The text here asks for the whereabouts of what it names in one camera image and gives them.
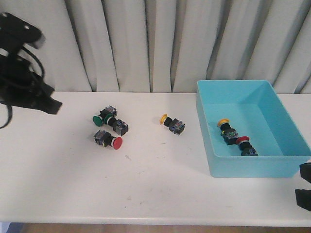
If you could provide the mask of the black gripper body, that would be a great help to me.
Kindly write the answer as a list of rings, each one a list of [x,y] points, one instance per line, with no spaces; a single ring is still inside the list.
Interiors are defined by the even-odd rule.
[[[1,43],[0,48],[7,55],[0,56],[0,102],[22,108],[37,109],[37,101],[51,97],[54,89],[44,82],[45,69],[41,61],[22,45],[17,47]],[[19,55],[26,52],[38,64],[41,74],[31,70],[32,63]]]

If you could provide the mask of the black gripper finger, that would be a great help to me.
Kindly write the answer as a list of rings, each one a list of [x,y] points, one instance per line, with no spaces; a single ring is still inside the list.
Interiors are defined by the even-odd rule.
[[[62,103],[50,97],[42,97],[37,101],[37,110],[43,111],[47,114],[56,115],[61,108]]]

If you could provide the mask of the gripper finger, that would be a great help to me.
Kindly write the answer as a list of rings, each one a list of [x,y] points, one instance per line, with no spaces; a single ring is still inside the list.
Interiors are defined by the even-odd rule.
[[[299,165],[300,177],[311,183],[311,162],[306,162]]]
[[[305,210],[311,210],[311,191],[305,189],[295,190],[296,203]]]

